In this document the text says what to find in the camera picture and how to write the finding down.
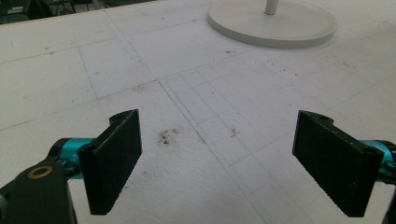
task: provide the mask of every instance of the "round white base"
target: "round white base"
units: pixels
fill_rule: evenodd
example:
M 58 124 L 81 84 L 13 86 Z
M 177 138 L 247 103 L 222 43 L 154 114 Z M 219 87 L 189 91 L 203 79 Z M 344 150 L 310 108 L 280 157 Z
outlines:
M 251 45 L 302 49 L 332 39 L 337 21 L 307 3 L 281 0 L 275 15 L 264 14 L 266 0 L 222 0 L 209 9 L 209 24 L 219 33 Z

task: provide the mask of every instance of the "stain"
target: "stain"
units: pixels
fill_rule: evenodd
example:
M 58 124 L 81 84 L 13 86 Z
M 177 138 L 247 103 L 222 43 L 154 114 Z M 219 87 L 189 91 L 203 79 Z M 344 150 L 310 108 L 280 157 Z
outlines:
M 233 135 L 231 135 L 231 138 L 235 138 L 239 134 L 239 132 L 235 129 L 234 126 L 231 128 L 231 133 L 233 133 Z
M 173 145 L 176 140 L 175 137 L 177 134 L 180 132 L 178 129 L 171 129 L 171 130 L 166 130 L 162 131 L 159 133 L 159 140 L 157 141 L 158 146 L 170 146 Z
M 139 86 L 133 87 L 132 90 L 140 93 L 140 92 L 144 91 L 145 88 L 143 87 L 143 85 L 139 85 Z
M 349 64 L 349 63 L 346 63 L 346 62 L 343 62 L 343 66 L 345 66 L 345 67 L 351 67 L 351 68 L 356 68 L 355 66 L 353 66 L 353 65 L 351 65 L 351 64 Z

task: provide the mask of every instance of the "white table surface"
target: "white table surface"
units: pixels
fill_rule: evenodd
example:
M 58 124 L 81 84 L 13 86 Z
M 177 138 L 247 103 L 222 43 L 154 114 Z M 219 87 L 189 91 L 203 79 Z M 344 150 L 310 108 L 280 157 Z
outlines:
M 95 137 L 137 108 L 144 152 L 113 210 L 91 216 L 69 181 L 79 223 L 380 223 L 393 186 L 376 183 L 365 218 L 347 218 L 291 147 L 300 109 L 396 143 L 396 3 L 311 3 L 340 25 L 312 49 L 233 41 L 204 0 L 0 26 L 0 185 L 56 140 Z

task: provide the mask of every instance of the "white stand pole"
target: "white stand pole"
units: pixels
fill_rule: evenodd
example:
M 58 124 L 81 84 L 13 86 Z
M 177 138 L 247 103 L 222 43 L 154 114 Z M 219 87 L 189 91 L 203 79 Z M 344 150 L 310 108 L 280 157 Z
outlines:
M 267 15 L 275 15 L 278 3 L 279 0 L 267 0 L 264 13 Z

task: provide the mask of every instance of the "textured rubber pad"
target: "textured rubber pad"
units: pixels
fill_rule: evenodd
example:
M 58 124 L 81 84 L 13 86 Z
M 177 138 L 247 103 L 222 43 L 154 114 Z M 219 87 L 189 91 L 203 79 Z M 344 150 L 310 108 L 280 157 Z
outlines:
M 333 120 L 300 111 L 293 155 L 349 217 L 363 217 L 383 152 L 333 126 Z
M 91 214 L 111 210 L 141 154 L 137 110 L 111 117 L 110 127 L 78 151 Z

